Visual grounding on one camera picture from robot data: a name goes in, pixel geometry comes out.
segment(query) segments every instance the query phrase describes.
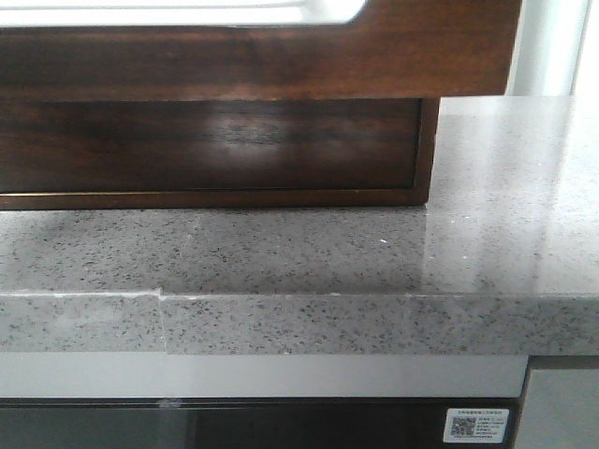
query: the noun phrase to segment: quartz countertop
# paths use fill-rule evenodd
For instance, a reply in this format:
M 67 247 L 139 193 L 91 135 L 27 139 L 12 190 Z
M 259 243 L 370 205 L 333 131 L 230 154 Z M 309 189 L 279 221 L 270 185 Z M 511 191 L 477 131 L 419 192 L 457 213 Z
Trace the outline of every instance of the quartz countertop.
M 422 208 L 0 212 L 0 350 L 599 355 L 597 123 L 445 99 Z

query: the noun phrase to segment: qr code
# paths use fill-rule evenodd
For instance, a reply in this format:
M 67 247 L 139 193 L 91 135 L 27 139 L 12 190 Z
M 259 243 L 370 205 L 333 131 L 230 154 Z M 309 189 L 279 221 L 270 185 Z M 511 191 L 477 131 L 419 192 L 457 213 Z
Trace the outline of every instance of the qr code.
M 454 417 L 451 421 L 452 437 L 473 437 L 475 435 L 476 418 Z

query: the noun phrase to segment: bright window light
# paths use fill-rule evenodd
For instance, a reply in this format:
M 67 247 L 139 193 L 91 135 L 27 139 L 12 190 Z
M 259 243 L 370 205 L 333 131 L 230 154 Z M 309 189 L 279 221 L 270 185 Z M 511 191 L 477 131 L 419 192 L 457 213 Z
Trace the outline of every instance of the bright window light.
M 351 22 L 367 0 L 0 0 L 0 27 Z

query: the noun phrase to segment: dark wood panel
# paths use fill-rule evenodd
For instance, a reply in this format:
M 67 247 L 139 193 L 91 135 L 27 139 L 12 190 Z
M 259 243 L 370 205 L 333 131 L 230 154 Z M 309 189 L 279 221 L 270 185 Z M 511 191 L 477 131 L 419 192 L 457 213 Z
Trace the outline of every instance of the dark wood panel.
M 1 194 L 0 210 L 417 206 L 429 197 L 439 100 L 423 100 L 414 183 L 394 189 L 269 189 Z
M 0 105 L 0 192 L 391 189 L 418 100 Z
M 0 30 L 0 99 L 501 94 L 520 0 L 370 0 L 342 26 Z

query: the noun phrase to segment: label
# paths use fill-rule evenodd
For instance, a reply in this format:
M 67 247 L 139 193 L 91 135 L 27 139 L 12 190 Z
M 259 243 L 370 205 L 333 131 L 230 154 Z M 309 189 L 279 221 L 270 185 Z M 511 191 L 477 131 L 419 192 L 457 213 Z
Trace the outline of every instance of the label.
M 449 409 L 443 442 L 504 442 L 509 410 Z

